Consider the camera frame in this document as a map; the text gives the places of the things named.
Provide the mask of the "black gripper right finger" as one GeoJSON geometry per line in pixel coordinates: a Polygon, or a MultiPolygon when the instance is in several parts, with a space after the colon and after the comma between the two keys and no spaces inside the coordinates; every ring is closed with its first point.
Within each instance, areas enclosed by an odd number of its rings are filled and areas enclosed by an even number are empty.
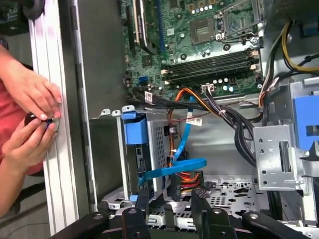
{"type": "Polygon", "coordinates": [[[191,216],[200,239],[307,239],[264,214],[248,211],[241,219],[230,220],[228,213],[211,207],[198,189],[191,191],[191,216]]]}

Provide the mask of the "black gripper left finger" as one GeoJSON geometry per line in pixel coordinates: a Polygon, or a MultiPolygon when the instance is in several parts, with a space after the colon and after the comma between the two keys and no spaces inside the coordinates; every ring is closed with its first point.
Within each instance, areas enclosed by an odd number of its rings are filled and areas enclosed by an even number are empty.
{"type": "Polygon", "coordinates": [[[137,194],[134,207],[122,208],[109,218],[106,212],[89,213],[52,235],[52,239],[150,239],[147,189],[137,194]]]}

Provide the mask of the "person's right hand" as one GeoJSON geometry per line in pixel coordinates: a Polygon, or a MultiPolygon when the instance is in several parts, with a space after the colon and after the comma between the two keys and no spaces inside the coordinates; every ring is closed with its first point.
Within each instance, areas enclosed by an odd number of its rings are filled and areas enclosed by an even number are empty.
{"type": "Polygon", "coordinates": [[[1,165],[24,174],[30,167],[43,161],[55,137],[55,123],[48,125],[35,119],[26,126],[18,127],[2,147],[1,165]]]}

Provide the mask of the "person's left hand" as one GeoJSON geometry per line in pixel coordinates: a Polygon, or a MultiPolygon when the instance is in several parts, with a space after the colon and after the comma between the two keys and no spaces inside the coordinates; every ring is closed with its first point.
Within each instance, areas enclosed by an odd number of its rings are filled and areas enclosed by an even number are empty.
{"type": "Polygon", "coordinates": [[[15,59],[8,60],[4,69],[1,79],[5,88],[22,109],[41,120],[61,117],[58,105],[62,96],[55,84],[15,59]]]}

